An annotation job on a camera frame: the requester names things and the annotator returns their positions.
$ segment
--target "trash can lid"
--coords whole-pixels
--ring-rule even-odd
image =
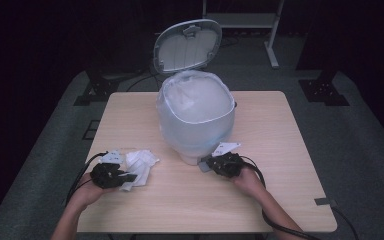
[[[205,66],[216,55],[221,38],[220,25],[209,19],[171,26],[155,42],[154,67],[164,74]]]

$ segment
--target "white stand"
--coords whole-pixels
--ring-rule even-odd
[[[203,0],[202,17],[218,22],[222,28],[271,28],[270,39],[264,45],[272,68],[277,69],[279,63],[273,51],[273,42],[284,2],[279,0],[276,13],[207,13],[207,0]]]

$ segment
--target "hand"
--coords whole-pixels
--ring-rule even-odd
[[[83,210],[90,204],[96,202],[103,194],[113,192],[117,188],[102,189],[96,186],[90,173],[86,173],[79,181],[80,186],[73,194],[69,204],[83,208]]]
[[[239,176],[232,177],[230,181],[244,193],[254,198],[259,192],[266,191],[257,174],[249,167],[243,167]]]
[[[52,240],[75,239],[80,214],[88,205],[96,202],[104,193],[117,190],[117,188],[102,189],[96,186],[92,182],[89,173],[82,176],[78,186],[80,187],[74,192],[64,209],[64,213],[52,235]]]

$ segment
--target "gray carpet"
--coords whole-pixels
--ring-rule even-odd
[[[233,42],[228,39],[223,43]],[[384,129],[354,83],[338,73],[337,90],[350,103],[328,107],[309,103],[298,80],[319,71],[295,71],[304,38],[278,37],[274,49],[280,69],[271,69],[262,38],[240,38],[221,48],[205,71],[217,74],[230,90],[279,90],[285,93],[321,184],[349,218],[360,239],[384,239]],[[125,91],[143,76],[120,84]],[[63,211],[62,201],[82,167],[92,141],[82,140],[91,120],[100,119],[105,102],[73,106],[88,83],[78,74],[62,96],[48,124],[0,207],[0,239],[48,239]],[[131,91],[157,91],[146,79]],[[346,222],[335,215],[338,229],[315,234],[323,239],[353,239]],[[114,239],[130,235],[115,234]],[[78,234],[78,239],[109,239],[104,234]],[[137,239],[194,239],[192,235],[138,235]],[[253,235],[202,235],[201,239],[254,239]]]

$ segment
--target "metal stand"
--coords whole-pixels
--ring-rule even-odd
[[[276,36],[277,27],[279,25],[280,15],[282,14],[282,9],[283,9],[284,3],[285,3],[285,0],[280,0],[279,7],[277,8],[277,12],[276,12],[276,17],[275,17],[274,22],[273,22],[272,31],[270,33],[270,39],[268,42],[267,41],[264,42],[264,46],[266,47],[267,55],[269,56],[269,59],[270,59],[270,64],[271,64],[272,68],[274,68],[274,69],[279,68],[279,63],[277,62],[276,56],[274,55],[273,42],[274,42],[274,37]]]
[[[285,0],[279,0],[276,13],[207,13],[207,0],[203,0],[202,17],[216,21],[222,28],[270,28],[270,39],[264,45],[272,68],[279,68],[273,51],[273,42]]]
[[[324,102],[326,106],[349,106],[347,99],[336,91],[332,80],[336,70],[323,70],[317,79],[299,80],[309,102]]]
[[[86,70],[90,82],[83,95],[77,97],[74,106],[88,106],[91,102],[106,102],[112,93],[117,92],[121,81],[129,80],[142,74],[142,72],[118,72],[115,73],[118,76],[117,78],[107,79],[103,77],[104,72],[116,71],[117,68],[92,68]]]

